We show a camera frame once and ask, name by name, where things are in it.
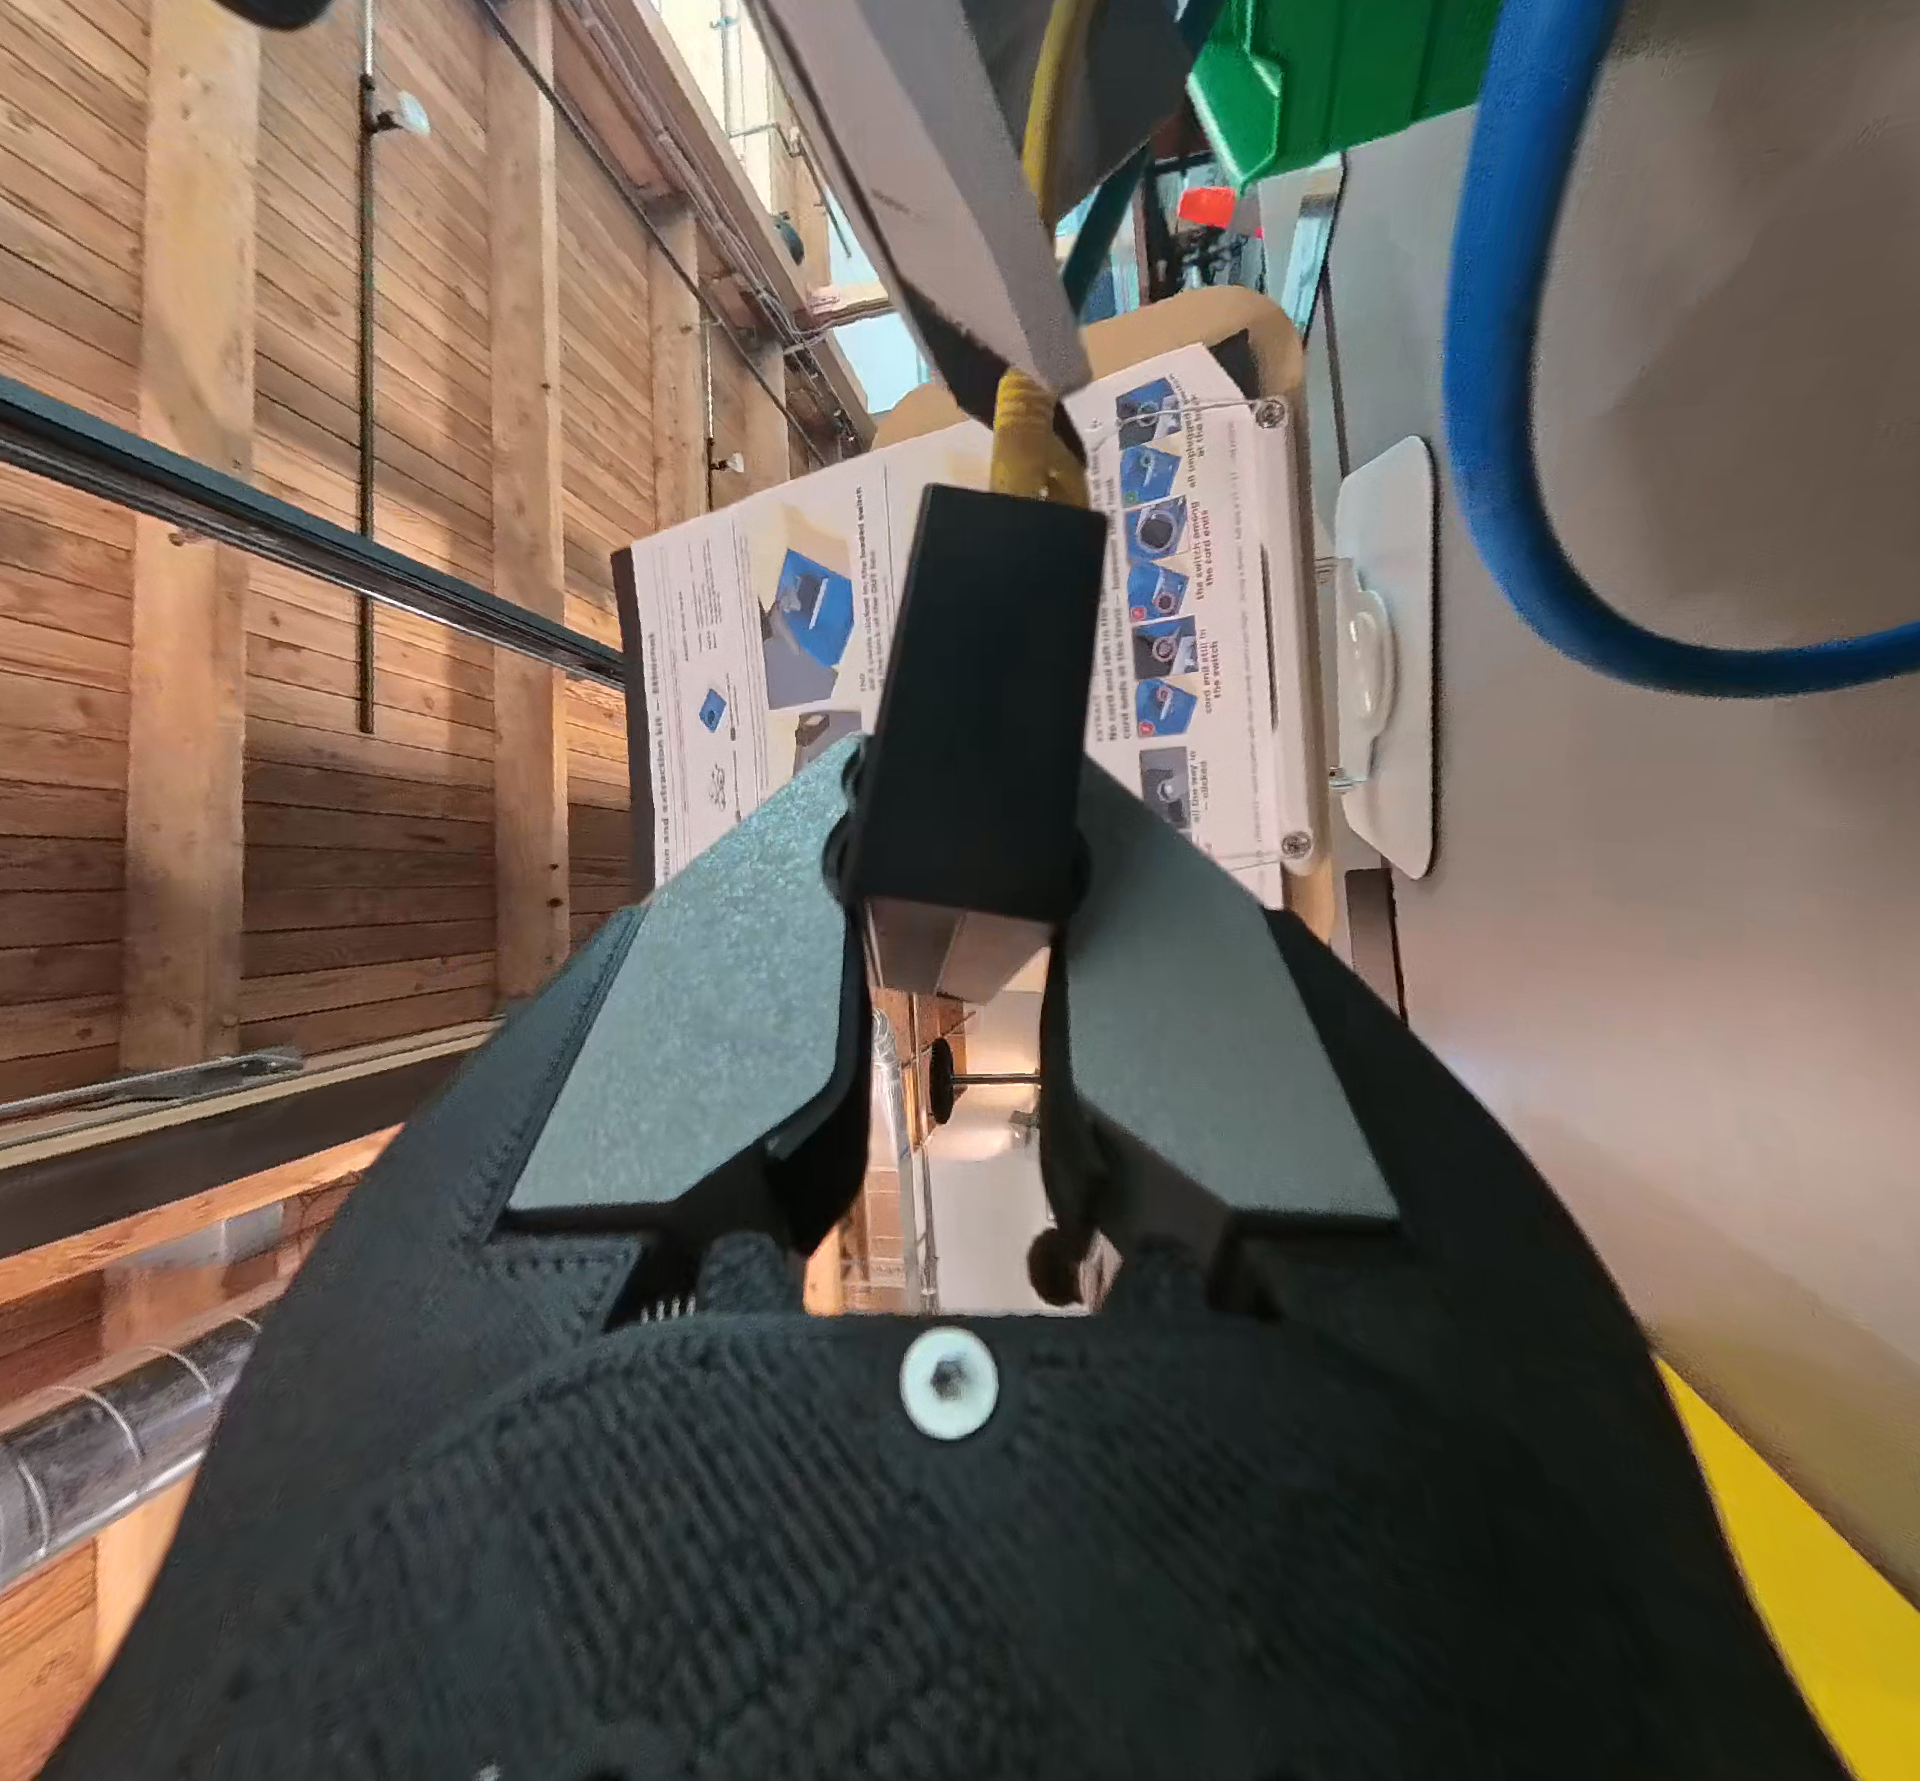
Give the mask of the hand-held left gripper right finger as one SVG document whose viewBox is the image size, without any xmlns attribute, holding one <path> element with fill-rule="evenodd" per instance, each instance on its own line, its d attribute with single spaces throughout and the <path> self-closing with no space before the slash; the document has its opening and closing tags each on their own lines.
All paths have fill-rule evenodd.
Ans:
<svg viewBox="0 0 1920 1781">
<path fill-rule="evenodd" d="M 1072 1246 L 1380 1236 L 1399 1202 L 1258 899 L 1103 767 L 1041 1013 L 1041 1168 Z"/>
</svg>

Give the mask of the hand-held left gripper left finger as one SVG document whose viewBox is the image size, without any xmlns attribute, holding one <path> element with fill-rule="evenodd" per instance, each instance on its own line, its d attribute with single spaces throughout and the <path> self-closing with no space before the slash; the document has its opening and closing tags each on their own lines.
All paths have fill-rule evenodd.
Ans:
<svg viewBox="0 0 1920 1781">
<path fill-rule="evenodd" d="M 508 1220 L 819 1246 L 868 1164 L 873 1006 L 830 879 L 860 740 L 769 794 L 639 912 Z"/>
</svg>

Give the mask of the green plastic bin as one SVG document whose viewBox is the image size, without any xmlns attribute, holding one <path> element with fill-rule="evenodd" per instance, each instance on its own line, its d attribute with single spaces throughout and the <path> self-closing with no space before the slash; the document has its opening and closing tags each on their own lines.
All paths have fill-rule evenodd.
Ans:
<svg viewBox="0 0 1920 1781">
<path fill-rule="evenodd" d="M 1248 190 L 1478 101 L 1501 0 L 1221 0 L 1192 113 Z"/>
</svg>

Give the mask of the black network switch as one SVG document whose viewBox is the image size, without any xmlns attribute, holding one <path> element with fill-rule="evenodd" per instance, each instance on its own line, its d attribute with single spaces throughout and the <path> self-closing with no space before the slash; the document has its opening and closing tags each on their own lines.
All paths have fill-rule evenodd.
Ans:
<svg viewBox="0 0 1920 1781">
<path fill-rule="evenodd" d="M 1078 823 L 1109 518 L 929 484 L 831 886 L 883 990 L 983 1006 L 1089 883 Z"/>
</svg>

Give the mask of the printed instruction sheet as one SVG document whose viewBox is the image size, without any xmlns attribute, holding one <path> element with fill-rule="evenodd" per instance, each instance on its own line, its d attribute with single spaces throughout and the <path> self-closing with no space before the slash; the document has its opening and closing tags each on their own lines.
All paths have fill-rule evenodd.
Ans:
<svg viewBox="0 0 1920 1781">
<path fill-rule="evenodd" d="M 1282 549 L 1291 416 L 1252 338 L 1147 357 L 1069 401 L 1109 519 L 1087 753 L 1265 905 L 1320 863 Z M 983 484 L 965 422 L 797 476 L 626 550 L 640 891 L 874 724 L 921 494 Z"/>
</svg>

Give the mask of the white stand base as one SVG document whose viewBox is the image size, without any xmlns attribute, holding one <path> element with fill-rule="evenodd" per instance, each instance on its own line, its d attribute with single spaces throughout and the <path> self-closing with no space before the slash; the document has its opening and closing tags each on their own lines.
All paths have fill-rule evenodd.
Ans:
<svg viewBox="0 0 1920 1781">
<path fill-rule="evenodd" d="M 1437 504 L 1433 452 L 1406 437 L 1341 482 L 1332 528 L 1332 786 L 1410 880 L 1439 845 Z"/>
</svg>

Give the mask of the black ceiling rail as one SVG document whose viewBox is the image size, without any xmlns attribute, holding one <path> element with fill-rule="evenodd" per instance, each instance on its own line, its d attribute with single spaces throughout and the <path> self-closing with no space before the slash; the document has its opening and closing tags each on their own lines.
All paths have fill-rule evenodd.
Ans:
<svg viewBox="0 0 1920 1781">
<path fill-rule="evenodd" d="M 612 647 L 16 380 L 3 381 L 3 459 L 573 679 L 625 689 L 623 660 Z"/>
</svg>

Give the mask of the silver duct pipe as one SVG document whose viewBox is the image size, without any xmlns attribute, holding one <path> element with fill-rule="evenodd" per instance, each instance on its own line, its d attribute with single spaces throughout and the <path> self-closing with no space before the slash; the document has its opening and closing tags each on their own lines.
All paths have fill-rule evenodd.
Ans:
<svg viewBox="0 0 1920 1781">
<path fill-rule="evenodd" d="M 229 1314 L 177 1346 L 124 1350 L 4 1422 L 4 1590 L 199 1468 L 260 1326 Z"/>
</svg>

